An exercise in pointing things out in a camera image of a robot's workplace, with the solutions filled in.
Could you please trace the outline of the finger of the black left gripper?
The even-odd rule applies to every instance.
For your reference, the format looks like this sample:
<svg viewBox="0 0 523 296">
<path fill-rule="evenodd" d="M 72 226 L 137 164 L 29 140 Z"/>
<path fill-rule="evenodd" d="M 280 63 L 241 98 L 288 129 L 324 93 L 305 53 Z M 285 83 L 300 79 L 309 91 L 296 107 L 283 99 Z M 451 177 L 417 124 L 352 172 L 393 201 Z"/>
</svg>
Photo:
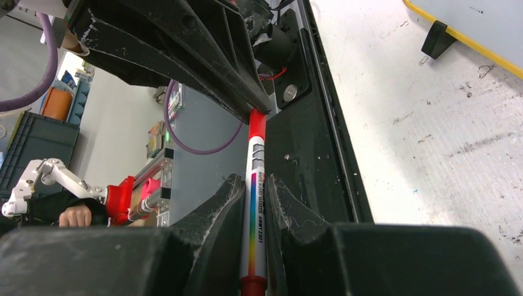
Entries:
<svg viewBox="0 0 523 296">
<path fill-rule="evenodd" d="M 247 123 L 271 110 L 253 56 L 273 15 L 265 1 L 69 1 L 87 60 L 133 86 L 175 80 Z"/>
</svg>

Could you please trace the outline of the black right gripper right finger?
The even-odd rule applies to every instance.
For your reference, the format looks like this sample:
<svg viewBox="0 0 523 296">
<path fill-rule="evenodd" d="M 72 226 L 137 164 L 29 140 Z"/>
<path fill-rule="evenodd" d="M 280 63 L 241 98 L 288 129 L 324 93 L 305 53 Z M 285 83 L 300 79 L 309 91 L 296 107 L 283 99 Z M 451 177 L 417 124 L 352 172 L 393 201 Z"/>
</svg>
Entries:
<svg viewBox="0 0 523 296">
<path fill-rule="evenodd" d="M 518 295 L 472 228 L 330 223 L 275 176 L 265 185 L 269 295 Z"/>
</svg>

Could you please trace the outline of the red marker cap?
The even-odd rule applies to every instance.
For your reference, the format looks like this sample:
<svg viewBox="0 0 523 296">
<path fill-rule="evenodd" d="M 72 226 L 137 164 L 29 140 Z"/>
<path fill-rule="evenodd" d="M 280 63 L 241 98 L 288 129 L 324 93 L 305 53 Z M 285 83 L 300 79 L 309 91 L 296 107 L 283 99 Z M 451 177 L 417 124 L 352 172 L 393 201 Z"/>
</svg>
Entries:
<svg viewBox="0 0 523 296">
<path fill-rule="evenodd" d="M 250 111 L 249 119 L 249 140 L 253 137 L 266 139 L 266 115 L 257 109 Z"/>
</svg>

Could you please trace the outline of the yellow framed whiteboard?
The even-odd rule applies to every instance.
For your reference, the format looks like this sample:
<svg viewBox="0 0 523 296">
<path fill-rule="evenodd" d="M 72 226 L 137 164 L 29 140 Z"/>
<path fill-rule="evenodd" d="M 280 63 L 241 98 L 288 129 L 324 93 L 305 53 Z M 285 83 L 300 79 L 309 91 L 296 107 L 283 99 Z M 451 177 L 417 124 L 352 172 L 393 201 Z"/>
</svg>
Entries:
<svg viewBox="0 0 523 296">
<path fill-rule="evenodd" d="M 404 1 L 430 22 L 494 63 L 522 78 L 522 1 Z"/>
</svg>

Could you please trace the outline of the operator hand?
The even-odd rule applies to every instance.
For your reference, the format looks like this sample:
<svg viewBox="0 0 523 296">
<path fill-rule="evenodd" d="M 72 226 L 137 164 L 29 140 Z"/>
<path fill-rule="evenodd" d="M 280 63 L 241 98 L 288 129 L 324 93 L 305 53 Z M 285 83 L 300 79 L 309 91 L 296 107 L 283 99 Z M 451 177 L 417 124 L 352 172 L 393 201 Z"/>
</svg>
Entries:
<svg viewBox="0 0 523 296">
<path fill-rule="evenodd" d="M 92 222 L 92 213 L 86 205 L 68 207 L 59 216 L 59 227 L 88 227 Z"/>
</svg>

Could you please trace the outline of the red capped whiteboard marker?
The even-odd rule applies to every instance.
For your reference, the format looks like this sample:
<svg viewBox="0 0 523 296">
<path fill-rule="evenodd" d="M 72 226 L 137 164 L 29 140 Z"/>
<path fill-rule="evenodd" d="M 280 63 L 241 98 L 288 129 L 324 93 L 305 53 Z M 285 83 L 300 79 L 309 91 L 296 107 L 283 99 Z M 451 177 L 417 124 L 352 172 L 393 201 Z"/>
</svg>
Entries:
<svg viewBox="0 0 523 296">
<path fill-rule="evenodd" d="M 239 288 L 241 295 L 265 295 L 267 289 L 265 227 L 265 141 L 248 140 L 245 172 Z"/>
</svg>

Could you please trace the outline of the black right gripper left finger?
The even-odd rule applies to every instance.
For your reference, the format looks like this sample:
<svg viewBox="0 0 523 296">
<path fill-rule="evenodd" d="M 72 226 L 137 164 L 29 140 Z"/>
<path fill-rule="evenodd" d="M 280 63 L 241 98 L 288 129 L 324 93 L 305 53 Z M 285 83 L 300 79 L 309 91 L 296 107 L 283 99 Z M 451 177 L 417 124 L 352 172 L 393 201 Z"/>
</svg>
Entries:
<svg viewBox="0 0 523 296">
<path fill-rule="evenodd" d="M 245 184 L 169 227 L 27 227 L 1 239 L 2 295 L 238 295 Z"/>
</svg>

